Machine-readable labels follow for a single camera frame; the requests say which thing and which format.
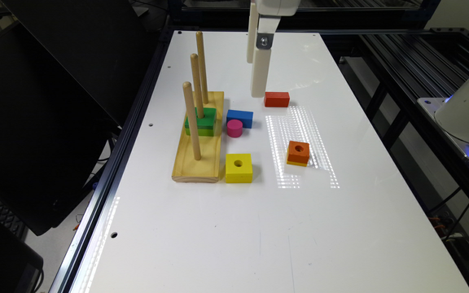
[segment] wooden dowel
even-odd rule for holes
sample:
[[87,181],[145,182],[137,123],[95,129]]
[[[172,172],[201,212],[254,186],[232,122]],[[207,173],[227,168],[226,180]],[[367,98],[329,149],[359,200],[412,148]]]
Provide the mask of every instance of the wooden dowel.
[[200,80],[202,81],[202,102],[207,104],[209,103],[208,77],[205,74],[204,37],[202,32],[196,32],[196,46],[199,50]]
[[193,85],[195,86],[196,114],[200,119],[204,118],[204,106],[202,105],[202,91],[200,90],[199,56],[191,54],[191,71],[193,72]]
[[184,82],[182,88],[184,89],[184,99],[186,100],[187,121],[189,124],[191,143],[193,144],[193,154],[195,155],[195,160],[200,160],[202,159],[202,155],[200,155],[199,129],[196,125],[193,89],[191,88],[191,83],[189,81]]

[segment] orange block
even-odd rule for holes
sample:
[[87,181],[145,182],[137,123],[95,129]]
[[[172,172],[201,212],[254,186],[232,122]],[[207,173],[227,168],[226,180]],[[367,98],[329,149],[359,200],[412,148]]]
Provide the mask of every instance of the orange block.
[[309,162],[309,144],[307,142],[289,142],[287,148],[287,164],[307,166]]
[[287,92],[265,92],[264,105],[266,107],[289,107],[289,93]]

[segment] yellow cube with hole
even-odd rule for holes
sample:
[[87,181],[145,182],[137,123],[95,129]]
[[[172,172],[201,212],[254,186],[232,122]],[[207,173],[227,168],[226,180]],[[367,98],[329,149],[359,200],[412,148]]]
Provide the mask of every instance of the yellow cube with hole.
[[226,183],[251,183],[251,154],[226,155]]

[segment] green block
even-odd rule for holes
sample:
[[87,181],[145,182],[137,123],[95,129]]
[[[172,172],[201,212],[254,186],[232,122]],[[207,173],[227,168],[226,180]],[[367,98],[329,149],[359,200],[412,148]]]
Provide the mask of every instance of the green block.
[[[186,134],[190,135],[189,129],[186,129]],[[199,136],[214,136],[213,129],[199,129]]]
[[[199,119],[196,117],[196,125],[198,129],[214,129],[215,120],[217,119],[217,109],[215,108],[204,108],[204,118]],[[186,118],[186,123],[184,124],[186,129],[189,129],[189,122]]]

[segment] red block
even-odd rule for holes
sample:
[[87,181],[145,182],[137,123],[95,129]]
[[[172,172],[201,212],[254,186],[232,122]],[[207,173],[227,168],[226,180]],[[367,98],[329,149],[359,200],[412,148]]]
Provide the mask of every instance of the red block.
[[289,93],[265,92],[264,105],[266,107],[289,107]]

